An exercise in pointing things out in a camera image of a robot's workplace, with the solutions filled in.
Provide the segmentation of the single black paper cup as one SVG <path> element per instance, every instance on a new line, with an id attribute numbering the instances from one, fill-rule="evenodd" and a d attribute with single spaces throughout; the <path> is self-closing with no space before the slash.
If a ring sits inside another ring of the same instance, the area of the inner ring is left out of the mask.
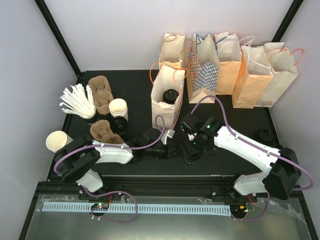
<path id="1" fill-rule="evenodd" d="M 199 160 L 199 157 L 185 157 L 184 162 L 188 165 L 193 165 Z"/>

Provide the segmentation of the Cream Bear paper bag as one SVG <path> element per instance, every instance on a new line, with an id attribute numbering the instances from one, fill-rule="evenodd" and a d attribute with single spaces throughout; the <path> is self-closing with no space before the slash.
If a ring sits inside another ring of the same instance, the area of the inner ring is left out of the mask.
<path id="1" fill-rule="evenodd" d="M 152 83 L 150 97 L 153 128 L 160 127 L 169 130 L 175 127 L 183 103 L 185 78 L 188 74 L 189 70 L 186 68 L 173 69 L 164 65 L 159 67 L 155 79 L 152 76 L 149 77 Z M 163 93 L 169 89 L 179 93 L 174 104 L 163 102 Z"/>

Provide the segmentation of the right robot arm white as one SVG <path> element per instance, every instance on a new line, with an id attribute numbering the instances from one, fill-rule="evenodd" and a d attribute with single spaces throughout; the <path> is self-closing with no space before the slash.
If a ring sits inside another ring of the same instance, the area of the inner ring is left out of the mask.
<path id="1" fill-rule="evenodd" d="M 180 122 L 180 128 L 188 134 L 194 150 L 206 152 L 222 148 L 260 169 L 258 173 L 240 175 L 228 187 L 228 198 L 234 202 L 253 193 L 269 193 L 280 200 L 287 200 L 301 177 L 302 172 L 296 167 L 297 155 L 292 149 L 261 144 L 222 125 L 214 117 L 204 122 L 189 113 Z"/>

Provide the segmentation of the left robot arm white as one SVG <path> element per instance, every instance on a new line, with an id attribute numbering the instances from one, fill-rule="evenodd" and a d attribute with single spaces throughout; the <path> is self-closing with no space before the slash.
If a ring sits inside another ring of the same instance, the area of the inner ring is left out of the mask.
<path id="1" fill-rule="evenodd" d="M 173 129 L 160 132 L 150 128 L 129 142 L 121 144 L 102 143 L 81 135 L 54 154 L 54 172 L 62 176 L 65 183 L 77 183 L 84 187 L 97 200 L 108 192 L 101 174 L 93 170 L 97 164 L 137 164 L 146 156 L 155 159 L 168 159 L 177 156 Z"/>

